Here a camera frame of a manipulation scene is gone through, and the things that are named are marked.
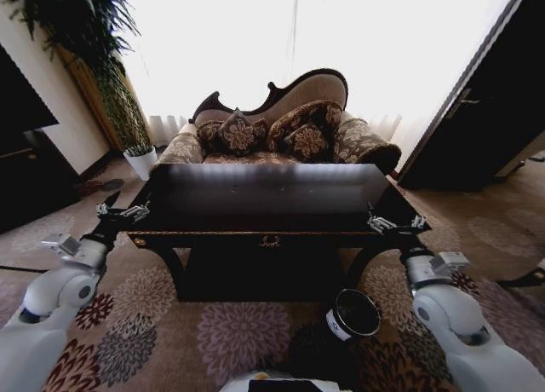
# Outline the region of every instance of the baseboard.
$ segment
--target baseboard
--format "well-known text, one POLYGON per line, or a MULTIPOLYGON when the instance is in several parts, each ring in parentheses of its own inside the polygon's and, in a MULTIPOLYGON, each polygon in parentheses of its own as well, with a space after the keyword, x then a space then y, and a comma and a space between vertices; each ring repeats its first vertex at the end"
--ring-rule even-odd
POLYGON ((114 149, 110 149, 108 152, 106 152, 100 159, 98 159, 96 162, 94 162, 89 168, 84 170, 79 175, 80 182, 86 182, 89 179, 92 179, 93 176, 95 176, 100 169, 102 169, 104 166, 108 164, 112 159, 118 158, 121 156, 121 153, 119 151, 116 151, 114 149))

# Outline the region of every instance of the sheer curtain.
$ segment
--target sheer curtain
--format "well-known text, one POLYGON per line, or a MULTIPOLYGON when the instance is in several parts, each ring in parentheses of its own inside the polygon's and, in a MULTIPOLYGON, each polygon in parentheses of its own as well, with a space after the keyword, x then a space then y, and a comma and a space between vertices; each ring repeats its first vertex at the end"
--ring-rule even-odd
POLYGON ((141 37, 124 60, 145 114, 165 122, 215 90, 252 109, 269 81, 335 68, 349 112, 378 128, 401 118, 393 141, 406 155, 507 1, 129 0, 141 37))
POLYGON ((123 61, 152 129, 161 118, 159 139, 168 115, 190 118, 216 90, 228 107, 253 109, 269 81, 289 79, 294 0, 128 1, 141 37, 123 61))

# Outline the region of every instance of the sofa armrest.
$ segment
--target sofa armrest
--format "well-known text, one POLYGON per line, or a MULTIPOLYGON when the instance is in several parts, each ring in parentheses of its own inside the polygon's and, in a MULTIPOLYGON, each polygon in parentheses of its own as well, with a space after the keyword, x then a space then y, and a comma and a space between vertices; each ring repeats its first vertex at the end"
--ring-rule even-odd
POLYGON ((152 170, 166 164, 202 164, 203 160, 203 145, 197 138, 197 128, 193 124, 185 124, 166 147, 152 170))
POLYGON ((398 164, 401 150, 371 132, 360 118, 343 118, 333 135, 333 162, 375 164, 384 175, 398 164))

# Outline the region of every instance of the door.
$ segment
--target door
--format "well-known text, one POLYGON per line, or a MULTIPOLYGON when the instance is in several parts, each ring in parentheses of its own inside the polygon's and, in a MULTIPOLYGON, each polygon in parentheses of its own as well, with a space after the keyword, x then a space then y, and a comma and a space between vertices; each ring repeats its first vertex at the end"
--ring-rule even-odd
POLYGON ((545 0, 512 0, 496 30, 509 15, 401 170, 401 186, 482 187, 545 130, 545 0))

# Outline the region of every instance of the floor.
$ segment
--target floor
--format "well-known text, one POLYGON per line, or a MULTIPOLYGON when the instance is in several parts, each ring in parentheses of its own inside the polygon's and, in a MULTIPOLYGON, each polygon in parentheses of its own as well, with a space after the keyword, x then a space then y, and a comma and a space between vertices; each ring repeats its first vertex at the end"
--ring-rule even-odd
MULTIPOLYGON (((120 207, 143 184, 122 159, 111 162, 95 182, 112 178, 124 180, 120 207)), ((504 183, 478 193, 403 193, 432 225, 433 231, 422 235, 432 250, 462 250, 471 260, 455 284, 474 295, 506 343, 545 374, 545 288, 504 291, 495 284, 533 269, 545 255, 545 164, 529 161, 504 183)), ((0 264, 56 267, 59 260, 41 249, 39 240, 51 232, 76 237, 88 232, 96 223, 95 205, 108 194, 90 194, 0 235, 0 264)), ((178 251, 185 261, 189 251, 178 251)), ((341 251, 344 264, 354 254, 354 249, 341 251)), ((285 369, 295 341, 312 332, 321 317, 317 303, 178 303, 159 257, 123 236, 107 265, 98 296, 69 331, 47 391, 216 391, 242 371, 285 369)), ((35 277, 0 270, 0 325, 35 277)), ((359 379, 354 388, 456 390, 439 346, 412 313, 396 251, 371 263, 359 289, 378 303, 382 323, 376 337, 350 346, 359 379)))

